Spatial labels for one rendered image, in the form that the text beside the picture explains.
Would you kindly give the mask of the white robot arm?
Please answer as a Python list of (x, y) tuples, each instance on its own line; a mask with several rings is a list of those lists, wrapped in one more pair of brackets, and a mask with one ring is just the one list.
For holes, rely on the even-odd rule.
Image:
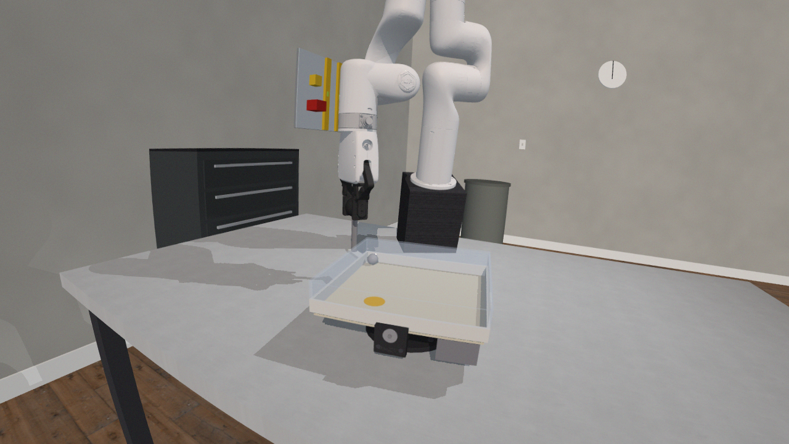
[[(378, 105), (416, 96), (417, 72), (395, 63), (422, 27), (426, 0), (385, 0), (381, 22), (366, 59), (346, 60), (339, 78), (338, 128), (377, 130)], [(479, 103), (489, 92), (491, 35), (480, 23), (465, 22), (465, 0), (430, 0), (430, 48), (467, 63), (434, 62), (423, 73), (422, 134), (417, 172), (411, 182), (426, 189), (452, 189), (459, 115), (454, 102)]]

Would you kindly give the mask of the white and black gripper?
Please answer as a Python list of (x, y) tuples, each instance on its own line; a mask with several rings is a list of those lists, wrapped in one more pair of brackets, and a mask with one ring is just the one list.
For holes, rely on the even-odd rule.
[[(343, 183), (343, 215), (348, 216), (346, 201), (353, 197), (352, 220), (366, 220), (367, 200), (369, 200), (371, 189), (378, 181), (377, 130), (339, 128), (338, 132), (341, 132), (338, 177)], [(364, 183), (358, 183), (362, 180)]]

